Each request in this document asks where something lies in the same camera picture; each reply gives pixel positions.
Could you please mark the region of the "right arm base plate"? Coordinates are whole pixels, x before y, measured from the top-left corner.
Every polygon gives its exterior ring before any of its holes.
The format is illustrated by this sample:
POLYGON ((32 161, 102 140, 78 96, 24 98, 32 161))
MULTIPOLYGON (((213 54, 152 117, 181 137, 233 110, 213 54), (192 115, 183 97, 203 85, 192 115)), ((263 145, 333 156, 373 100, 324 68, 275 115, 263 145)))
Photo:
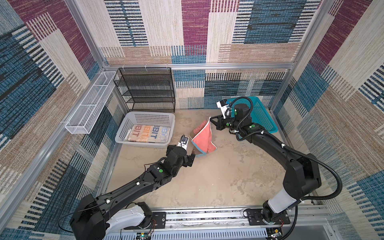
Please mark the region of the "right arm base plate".
POLYGON ((243 217, 249 221, 250 226, 289 225, 291 220, 286 211, 279 214, 265 209, 250 209, 243 211, 243 217))

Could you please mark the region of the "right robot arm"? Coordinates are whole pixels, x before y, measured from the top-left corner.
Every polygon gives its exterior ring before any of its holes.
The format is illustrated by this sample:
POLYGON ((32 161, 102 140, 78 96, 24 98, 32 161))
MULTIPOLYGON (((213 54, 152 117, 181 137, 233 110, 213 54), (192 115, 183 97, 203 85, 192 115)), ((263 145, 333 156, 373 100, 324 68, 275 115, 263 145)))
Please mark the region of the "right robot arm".
POLYGON ((229 129, 237 140, 247 141, 273 157, 286 171, 282 189, 263 204, 261 215, 266 224, 274 224, 286 214, 286 210, 296 207, 306 195, 322 185, 319 165, 302 153, 294 153, 270 134, 263 126, 254 123, 251 109, 246 104, 237 104, 235 115, 231 116, 230 104, 226 100, 217 102, 221 115, 211 118, 217 130, 229 129))

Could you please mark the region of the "pink red towel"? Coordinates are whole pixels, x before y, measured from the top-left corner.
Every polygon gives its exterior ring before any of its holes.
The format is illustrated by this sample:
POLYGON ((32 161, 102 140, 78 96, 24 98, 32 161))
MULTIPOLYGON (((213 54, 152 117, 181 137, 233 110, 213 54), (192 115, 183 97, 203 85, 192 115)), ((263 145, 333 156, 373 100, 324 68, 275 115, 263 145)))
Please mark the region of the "pink red towel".
POLYGON ((194 145, 196 157, 202 157, 214 152, 217 147, 213 144, 211 117, 203 121, 198 127, 190 132, 191 142, 194 145))

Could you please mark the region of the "pastel blue letter towel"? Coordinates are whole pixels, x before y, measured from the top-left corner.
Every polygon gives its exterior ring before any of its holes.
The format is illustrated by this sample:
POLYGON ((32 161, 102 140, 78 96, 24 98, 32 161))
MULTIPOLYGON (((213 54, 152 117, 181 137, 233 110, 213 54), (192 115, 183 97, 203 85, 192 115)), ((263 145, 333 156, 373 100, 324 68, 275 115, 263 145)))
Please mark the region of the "pastel blue letter towel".
POLYGON ((170 127, 153 125, 134 125, 128 131, 125 141, 138 143, 166 143, 171 132, 170 127))

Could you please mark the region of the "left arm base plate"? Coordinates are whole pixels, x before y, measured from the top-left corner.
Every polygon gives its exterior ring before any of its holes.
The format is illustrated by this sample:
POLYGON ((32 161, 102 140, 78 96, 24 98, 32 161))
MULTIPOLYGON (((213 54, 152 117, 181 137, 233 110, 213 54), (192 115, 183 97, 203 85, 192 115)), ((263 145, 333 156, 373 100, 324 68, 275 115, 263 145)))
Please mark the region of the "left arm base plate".
POLYGON ((166 227, 166 212, 154 212, 150 217, 145 217, 144 222, 139 226, 129 227, 126 230, 149 230, 149 229, 164 229, 166 227))

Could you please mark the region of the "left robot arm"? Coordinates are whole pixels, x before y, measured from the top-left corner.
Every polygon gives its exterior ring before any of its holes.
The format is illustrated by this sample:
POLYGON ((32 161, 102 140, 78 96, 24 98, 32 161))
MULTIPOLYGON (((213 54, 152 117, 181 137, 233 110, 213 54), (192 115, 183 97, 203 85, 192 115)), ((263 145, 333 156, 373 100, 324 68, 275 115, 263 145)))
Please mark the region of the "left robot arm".
POLYGON ((132 201, 153 192, 176 177, 181 167, 191 167, 195 152, 176 145, 167 147, 165 157, 152 163, 138 178, 104 195, 83 197, 70 219, 77 240, 101 240, 112 227, 108 221, 132 201))

